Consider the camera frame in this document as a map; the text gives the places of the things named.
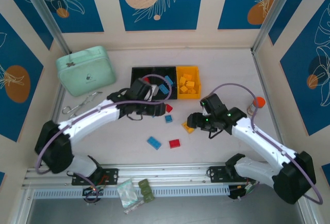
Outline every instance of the wall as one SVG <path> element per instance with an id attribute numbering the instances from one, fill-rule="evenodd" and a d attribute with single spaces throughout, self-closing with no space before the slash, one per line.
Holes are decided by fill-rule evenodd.
<path id="1" fill-rule="evenodd" d="M 11 67 L 16 82 L 0 73 L 1 79 L 7 79 L 0 82 L 4 83 L 0 89 L 0 172 L 5 173 L 0 188 L 0 223 L 7 223 L 26 169 L 36 160 L 34 146 L 43 123 L 51 118 L 59 87 L 55 59 L 62 56 L 55 43 L 48 50 L 13 0 L 0 3 L 0 33 L 4 31 L 7 35 L 0 43 L 0 65 L 7 73 L 9 66 L 19 67 Z M 20 72 L 27 74 L 20 79 Z"/>
<path id="2" fill-rule="evenodd" d="M 275 44 L 269 38 L 265 40 L 257 52 L 257 61 L 284 142 L 298 152 L 308 152 L 313 158 L 317 187 L 324 204 L 320 207 L 311 204 L 316 211 L 321 211 L 325 223 L 330 223 L 330 190 L 321 169 L 322 165 L 330 162 L 330 127 L 324 125 L 328 121 L 330 107 L 326 106 L 326 99 L 321 98 L 321 84 L 324 81 L 319 78 L 318 84 L 311 84 L 311 79 L 315 77 L 310 77 L 315 69 L 313 63 L 319 61 L 317 47 L 321 43 L 327 45 L 326 41 L 320 43 L 315 38 L 319 26 L 315 20 L 319 20 L 326 9 L 324 5 L 320 8 L 324 1 L 302 0 Z M 308 23 L 315 23 L 316 26 L 311 28 Z"/>
<path id="3" fill-rule="evenodd" d="M 15 1 L 24 10 L 26 2 Z M 250 47 L 273 0 L 45 2 L 69 47 L 77 51 L 95 45 L 107 49 Z"/>

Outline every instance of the white table surface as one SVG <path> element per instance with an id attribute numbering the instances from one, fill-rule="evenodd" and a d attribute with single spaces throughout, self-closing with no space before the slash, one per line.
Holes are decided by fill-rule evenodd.
<path id="1" fill-rule="evenodd" d="M 217 85 L 229 82 L 243 84 L 255 95 L 264 96 L 249 49 L 124 50 L 109 51 L 108 54 L 117 82 L 99 89 L 103 94 L 85 105 L 79 114 L 95 107 L 110 93 L 129 87 L 131 68 L 139 66 L 198 66 L 202 97 L 208 95 Z M 234 86 L 223 87 L 217 94 L 228 109 L 238 107 L 244 112 L 253 100 L 248 92 Z M 75 98 L 66 92 L 62 107 L 76 106 L 87 95 Z M 173 107 L 170 113 L 172 123 L 165 123 L 164 116 L 146 116 L 142 121 L 131 121 L 123 117 L 100 127 L 74 145 L 74 154 L 89 154 L 101 164 L 225 162 L 236 153 L 264 161 L 248 145 L 226 132 L 212 140 L 208 139 L 208 132 L 205 131 L 195 130 L 188 134 L 181 124 L 191 113 L 201 111 L 199 100 L 170 100 L 167 103 Z M 59 121 L 67 119 L 68 115 L 61 114 Z M 255 124 L 276 138 L 267 105 L 257 114 Z M 159 150 L 146 142 L 150 136 L 162 143 Z M 170 149 L 169 141 L 173 139 L 179 139 L 181 147 Z"/>

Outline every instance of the gray floor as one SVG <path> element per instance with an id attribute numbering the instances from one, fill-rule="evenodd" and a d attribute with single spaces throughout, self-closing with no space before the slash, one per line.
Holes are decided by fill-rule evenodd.
<path id="1" fill-rule="evenodd" d="M 234 224 L 302 223 L 298 206 L 259 186 L 241 202 L 228 197 L 156 198 L 125 215 L 119 199 L 89 205 L 81 199 L 34 200 L 28 224 Z"/>

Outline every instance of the cable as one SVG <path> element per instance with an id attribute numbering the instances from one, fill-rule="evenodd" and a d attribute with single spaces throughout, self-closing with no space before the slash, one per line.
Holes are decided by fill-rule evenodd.
<path id="1" fill-rule="evenodd" d="M 319 192 L 319 190 L 316 188 L 315 184 L 312 182 L 312 180 L 310 179 L 310 177 L 307 175 L 307 173 L 304 171 L 304 169 L 290 156 L 288 155 L 281 147 L 279 147 L 277 144 L 275 144 L 273 141 L 271 141 L 270 139 L 268 139 L 266 136 L 264 136 L 262 133 L 258 132 L 257 130 L 255 130 L 254 127 L 254 117 L 257 114 L 257 110 L 258 110 L 258 100 L 256 98 L 256 96 L 245 86 L 241 85 L 241 84 L 236 84 L 236 83 L 225 83 L 225 84 L 221 84 L 219 86 L 217 86 L 211 93 L 213 94 L 216 90 L 218 90 L 220 87 L 223 86 L 238 86 L 241 87 L 243 89 L 245 89 L 246 91 L 248 91 L 253 99 L 256 101 L 256 109 L 251 117 L 251 127 L 253 129 L 253 131 L 258 134 L 261 138 L 263 138 L 264 140 L 266 140 L 267 142 L 269 142 L 273 147 L 275 147 L 276 149 L 278 149 L 286 158 L 288 158 L 297 168 L 298 170 L 302 173 L 302 175 L 305 177 L 305 179 L 307 180 L 307 182 L 311 185 L 312 189 L 314 190 L 315 194 L 317 195 L 317 197 L 319 198 L 319 201 L 311 198 L 308 195 L 304 195 L 305 198 L 307 198 L 308 200 L 318 204 L 318 205 L 322 205 L 323 204 L 323 199 L 322 196 Z"/>
<path id="2" fill-rule="evenodd" d="M 170 82 L 167 81 L 167 79 L 165 79 L 164 77 L 158 75 L 158 74 L 148 74 L 146 76 L 144 76 L 142 79 L 145 79 L 147 77 L 157 77 L 157 78 L 160 78 L 162 79 L 168 86 L 169 86 L 169 93 L 168 95 L 166 96 L 166 98 L 164 100 L 161 100 L 161 101 L 157 101 L 157 102 L 148 102 L 148 101 L 140 101 L 140 100 L 126 100 L 126 101 L 121 101 L 121 102 L 116 102 L 116 103 L 111 103 L 111 104 L 107 104 L 107 105 L 104 105 L 100 108 L 100 110 L 103 110 L 105 108 L 109 108 L 109 107 L 112 107 L 112 106 L 115 106 L 115 105 L 122 105 L 122 104 L 149 104 L 149 105 L 157 105 L 157 104 L 161 104 L 161 103 L 164 103 L 166 100 L 168 100 L 172 94 L 172 86 L 170 84 Z M 77 122 L 81 121 L 82 119 L 96 113 L 96 112 L 99 112 L 100 110 L 98 109 L 95 109 L 95 110 L 92 110 L 84 115 L 82 115 L 81 117 L 75 119 L 74 121 L 72 121 L 71 123 L 71 126 L 76 124 Z M 62 128 L 61 130 L 59 130 L 51 139 L 49 139 L 49 141 L 46 143 L 46 145 L 43 147 L 43 149 L 41 150 L 41 152 L 39 153 L 38 155 L 38 159 L 37 159 L 37 162 L 35 164 L 35 169 L 36 169 L 36 172 L 37 174 L 46 174 L 48 172 L 50 172 L 50 170 L 46 170 L 46 171 L 41 171 L 39 170 L 39 167 L 41 165 L 41 161 L 42 161 L 42 157 L 45 153 L 45 151 L 48 149 L 48 147 L 53 143 L 53 141 L 60 135 L 62 134 L 65 130 L 67 129 L 70 129 L 70 125 L 67 125 L 65 126 L 64 128 Z M 76 173 L 79 177 L 83 178 L 86 182 L 90 183 L 93 188 L 95 189 L 96 191 L 96 198 L 98 197 L 98 190 L 97 188 L 95 187 L 95 185 L 85 176 L 81 175 L 81 174 L 78 174 Z"/>

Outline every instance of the small bottle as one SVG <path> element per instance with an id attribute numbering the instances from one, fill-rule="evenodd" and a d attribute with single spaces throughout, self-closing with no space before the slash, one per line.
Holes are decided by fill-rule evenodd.
<path id="1" fill-rule="evenodd" d="M 265 106 L 266 101 L 263 97 L 257 97 L 258 108 L 261 109 Z M 252 104 L 246 109 L 246 112 L 252 116 L 257 107 L 257 101 L 253 100 Z"/>

